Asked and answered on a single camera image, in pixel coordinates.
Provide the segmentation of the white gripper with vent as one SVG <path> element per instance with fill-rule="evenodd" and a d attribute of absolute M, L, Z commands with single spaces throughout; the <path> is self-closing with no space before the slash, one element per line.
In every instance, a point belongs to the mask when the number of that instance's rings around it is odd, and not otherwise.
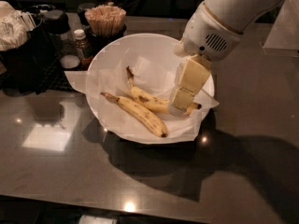
<path fill-rule="evenodd" d="M 211 61 L 226 58 L 241 37 L 241 33 L 220 21 L 205 2 L 199 5 L 174 48 L 179 57 L 194 56 L 188 57 L 177 69 L 167 108 L 171 115 L 181 116 L 187 111 L 211 74 Z"/>

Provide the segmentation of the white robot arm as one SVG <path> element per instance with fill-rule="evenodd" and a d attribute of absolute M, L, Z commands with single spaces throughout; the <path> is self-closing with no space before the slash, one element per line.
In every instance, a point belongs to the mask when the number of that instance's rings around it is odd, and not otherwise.
<path fill-rule="evenodd" d="M 202 89 L 200 65 L 226 58 L 246 28 L 285 0 L 204 0 L 187 22 L 174 52 L 186 62 L 178 67 L 168 112 L 182 115 Z"/>

